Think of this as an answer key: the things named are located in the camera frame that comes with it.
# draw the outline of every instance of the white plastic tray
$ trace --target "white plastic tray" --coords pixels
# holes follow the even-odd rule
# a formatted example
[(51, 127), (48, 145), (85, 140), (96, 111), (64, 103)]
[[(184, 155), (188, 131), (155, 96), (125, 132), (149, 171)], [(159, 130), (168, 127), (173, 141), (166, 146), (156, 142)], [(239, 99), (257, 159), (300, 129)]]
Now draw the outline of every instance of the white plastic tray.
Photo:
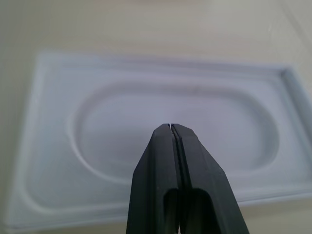
[(192, 128), (239, 205), (311, 196), (312, 109), (286, 67), (42, 54), (6, 225), (126, 220), (153, 129)]

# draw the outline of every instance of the oval recess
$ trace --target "oval recess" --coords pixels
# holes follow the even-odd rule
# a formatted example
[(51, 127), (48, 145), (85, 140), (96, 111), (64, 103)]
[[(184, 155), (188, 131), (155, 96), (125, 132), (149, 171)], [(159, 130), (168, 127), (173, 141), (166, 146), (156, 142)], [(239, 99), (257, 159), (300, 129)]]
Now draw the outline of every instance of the oval recess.
[(198, 85), (120, 83), (85, 98), (67, 131), (80, 161), (97, 176), (130, 184), (153, 130), (162, 123), (192, 128), (229, 175), (269, 165), (279, 137), (274, 119), (240, 90)]

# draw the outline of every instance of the rectangular tray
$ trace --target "rectangular tray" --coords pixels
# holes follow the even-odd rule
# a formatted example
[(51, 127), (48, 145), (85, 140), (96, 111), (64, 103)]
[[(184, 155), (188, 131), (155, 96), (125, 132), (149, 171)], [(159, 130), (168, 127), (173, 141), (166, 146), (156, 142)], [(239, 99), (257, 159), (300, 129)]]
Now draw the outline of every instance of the rectangular tray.
[(312, 109), (286, 66), (43, 53), (6, 226), (125, 221), (153, 129), (192, 128), (240, 206), (312, 195)]

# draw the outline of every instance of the table surface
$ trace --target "table surface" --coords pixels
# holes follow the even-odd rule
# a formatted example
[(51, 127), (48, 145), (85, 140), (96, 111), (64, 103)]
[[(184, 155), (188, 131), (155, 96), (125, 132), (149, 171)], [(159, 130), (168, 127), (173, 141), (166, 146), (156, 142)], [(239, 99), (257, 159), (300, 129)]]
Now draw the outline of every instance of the table surface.
[[(297, 69), (312, 95), (311, 10), (309, 0), (0, 0), (2, 204), (39, 51), (286, 63)], [(252, 234), (312, 230), (312, 199), (241, 210)], [(118, 234), (125, 227), (41, 233)]]

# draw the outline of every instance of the white surface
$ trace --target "white surface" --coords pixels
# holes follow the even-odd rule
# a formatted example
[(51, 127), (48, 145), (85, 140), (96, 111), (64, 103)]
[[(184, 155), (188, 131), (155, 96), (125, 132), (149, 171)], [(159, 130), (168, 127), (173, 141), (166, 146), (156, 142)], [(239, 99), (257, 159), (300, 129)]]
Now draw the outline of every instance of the white surface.
[(159, 61), (38, 58), (8, 228), (126, 220), (132, 173), (163, 123), (194, 130), (240, 205), (312, 193), (309, 116), (296, 111), (311, 106), (283, 67)]
[[(37, 52), (193, 56), (287, 62), (312, 93), (309, 0), (0, 0), (0, 198), (16, 155)], [(310, 234), (312, 200), (242, 207), (250, 233)], [(48, 233), (125, 233), (125, 223)]]

